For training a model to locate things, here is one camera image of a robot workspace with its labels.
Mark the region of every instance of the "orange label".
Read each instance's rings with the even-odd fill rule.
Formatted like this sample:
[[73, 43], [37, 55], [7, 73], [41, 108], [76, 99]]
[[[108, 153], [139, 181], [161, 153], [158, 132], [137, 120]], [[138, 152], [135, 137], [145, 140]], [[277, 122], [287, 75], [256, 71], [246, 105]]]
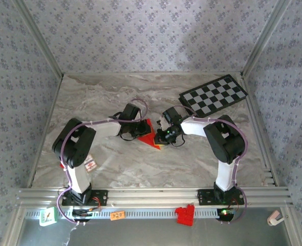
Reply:
[[110, 214], [110, 220], [117, 220], [117, 219], [124, 219], [124, 218], [125, 218], [125, 211], [112, 212]]

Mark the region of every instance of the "white clip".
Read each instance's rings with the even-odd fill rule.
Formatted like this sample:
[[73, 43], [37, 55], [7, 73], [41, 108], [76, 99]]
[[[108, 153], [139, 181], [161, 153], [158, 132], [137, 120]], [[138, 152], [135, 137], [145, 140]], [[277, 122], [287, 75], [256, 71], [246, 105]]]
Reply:
[[267, 219], [268, 225], [272, 227], [281, 223], [284, 220], [284, 217], [278, 220], [277, 218], [280, 216], [280, 214], [281, 213], [278, 210], [275, 210]]

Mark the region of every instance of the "red puzzle piece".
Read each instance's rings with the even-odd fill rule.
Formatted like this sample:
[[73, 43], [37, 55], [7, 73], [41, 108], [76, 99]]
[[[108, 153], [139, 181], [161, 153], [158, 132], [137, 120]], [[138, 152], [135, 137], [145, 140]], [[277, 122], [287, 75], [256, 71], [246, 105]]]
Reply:
[[194, 205], [190, 204], [187, 205], [187, 208], [175, 209], [175, 213], [178, 214], [177, 223], [191, 227], [193, 225], [194, 209]]
[[151, 132], [149, 134], [146, 134], [146, 135], [142, 136], [142, 137], [138, 137], [137, 139], [144, 142], [144, 143], [146, 143], [147, 145], [151, 145], [152, 147], [159, 150], [160, 146], [155, 145], [154, 138], [155, 138], [156, 134], [155, 134], [155, 131], [152, 127], [151, 120], [147, 119], [146, 122], [151, 128]]

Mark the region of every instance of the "red block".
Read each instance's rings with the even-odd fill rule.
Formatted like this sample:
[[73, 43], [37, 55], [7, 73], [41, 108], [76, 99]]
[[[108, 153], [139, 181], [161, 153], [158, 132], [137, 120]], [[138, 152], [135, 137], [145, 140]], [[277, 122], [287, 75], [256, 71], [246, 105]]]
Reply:
[[175, 213], [178, 214], [177, 223], [191, 227], [193, 225], [194, 209], [194, 205], [190, 204], [187, 205], [187, 208], [175, 209]]

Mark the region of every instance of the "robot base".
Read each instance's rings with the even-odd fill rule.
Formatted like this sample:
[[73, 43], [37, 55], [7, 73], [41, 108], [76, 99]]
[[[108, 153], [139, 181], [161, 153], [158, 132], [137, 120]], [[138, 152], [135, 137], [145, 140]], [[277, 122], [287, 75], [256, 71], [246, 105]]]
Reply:
[[199, 205], [234, 205], [232, 200], [236, 200], [238, 205], [244, 205], [243, 194], [240, 190], [233, 187], [228, 191], [222, 191], [216, 183], [213, 189], [198, 190]]
[[100, 201], [100, 206], [106, 206], [108, 199], [108, 190], [92, 190], [87, 189], [88, 194], [77, 194], [73, 190], [66, 192], [63, 195], [62, 206], [89, 206], [97, 207], [99, 203], [92, 199], [97, 197]]

